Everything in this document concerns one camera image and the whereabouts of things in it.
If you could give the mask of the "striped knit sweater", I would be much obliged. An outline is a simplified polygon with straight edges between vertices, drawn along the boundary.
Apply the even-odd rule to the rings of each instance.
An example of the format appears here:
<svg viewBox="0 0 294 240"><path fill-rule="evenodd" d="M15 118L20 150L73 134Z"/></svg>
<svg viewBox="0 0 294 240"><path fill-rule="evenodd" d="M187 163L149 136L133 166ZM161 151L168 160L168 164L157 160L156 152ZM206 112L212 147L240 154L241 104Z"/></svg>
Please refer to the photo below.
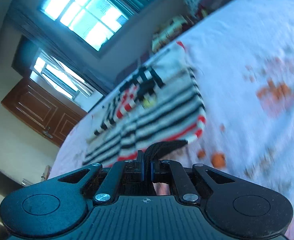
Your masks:
<svg viewBox="0 0 294 240"><path fill-rule="evenodd" d="M83 165L131 159L156 142L198 139L206 111L184 44L177 41L129 75L103 106Z"/></svg>

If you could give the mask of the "side room window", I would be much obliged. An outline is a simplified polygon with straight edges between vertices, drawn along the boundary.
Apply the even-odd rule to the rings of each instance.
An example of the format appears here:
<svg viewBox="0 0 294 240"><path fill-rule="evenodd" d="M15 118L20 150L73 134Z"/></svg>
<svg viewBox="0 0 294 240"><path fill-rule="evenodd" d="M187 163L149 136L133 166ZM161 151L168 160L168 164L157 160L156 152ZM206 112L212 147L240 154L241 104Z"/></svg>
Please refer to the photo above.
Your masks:
<svg viewBox="0 0 294 240"><path fill-rule="evenodd" d="M65 64L43 51L36 59L33 71L55 90L74 100L79 94L90 97L94 88Z"/></svg>

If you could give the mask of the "folded floral blanket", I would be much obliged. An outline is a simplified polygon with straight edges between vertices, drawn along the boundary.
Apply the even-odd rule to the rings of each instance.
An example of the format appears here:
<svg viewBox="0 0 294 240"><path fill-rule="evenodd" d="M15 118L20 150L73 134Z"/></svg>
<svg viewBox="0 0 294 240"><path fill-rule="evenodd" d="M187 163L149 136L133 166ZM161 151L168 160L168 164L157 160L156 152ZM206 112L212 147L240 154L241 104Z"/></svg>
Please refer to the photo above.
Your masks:
<svg viewBox="0 0 294 240"><path fill-rule="evenodd" d="M185 15L178 15L159 25L152 35L151 50L155 54L175 38L187 31L194 22Z"/></svg>

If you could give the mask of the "floral white bed sheet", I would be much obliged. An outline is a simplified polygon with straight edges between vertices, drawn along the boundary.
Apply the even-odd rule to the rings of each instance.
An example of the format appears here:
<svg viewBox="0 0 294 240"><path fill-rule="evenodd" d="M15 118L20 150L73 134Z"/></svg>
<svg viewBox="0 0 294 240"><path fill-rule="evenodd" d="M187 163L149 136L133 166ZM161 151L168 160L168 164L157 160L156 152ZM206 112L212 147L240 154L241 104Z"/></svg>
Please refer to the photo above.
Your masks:
<svg viewBox="0 0 294 240"><path fill-rule="evenodd" d="M182 153L223 152L228 173L285 195L294 213L294 0L234 0L182 41L207 110Z"/></svg>

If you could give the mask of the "large bedroom window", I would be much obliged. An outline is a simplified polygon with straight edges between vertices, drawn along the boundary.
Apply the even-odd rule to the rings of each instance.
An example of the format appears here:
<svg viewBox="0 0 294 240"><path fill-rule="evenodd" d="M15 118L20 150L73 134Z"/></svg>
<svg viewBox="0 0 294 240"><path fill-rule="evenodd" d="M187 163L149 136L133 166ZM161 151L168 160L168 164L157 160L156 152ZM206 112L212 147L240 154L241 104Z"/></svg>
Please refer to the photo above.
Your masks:
<svg viewBox="0 0 294 240"><path fill-rule="evenodd" d="M41 11L95 51L135 14L122 0L44 0Z"/></svg>

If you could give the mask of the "brown wooden door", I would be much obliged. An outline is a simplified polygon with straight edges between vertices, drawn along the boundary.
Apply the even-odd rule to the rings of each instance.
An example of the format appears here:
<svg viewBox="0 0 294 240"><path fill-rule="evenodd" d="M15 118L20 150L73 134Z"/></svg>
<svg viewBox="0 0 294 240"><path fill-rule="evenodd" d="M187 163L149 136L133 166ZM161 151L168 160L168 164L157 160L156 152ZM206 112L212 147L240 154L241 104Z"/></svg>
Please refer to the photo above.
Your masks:
<svg viewBox="0 0 294 240"><path fill-rule="evenodd" d="M24 77L1 104L41 136L61 147L67 135L87 114L58 93L50 94L32 79Z"/></svg>

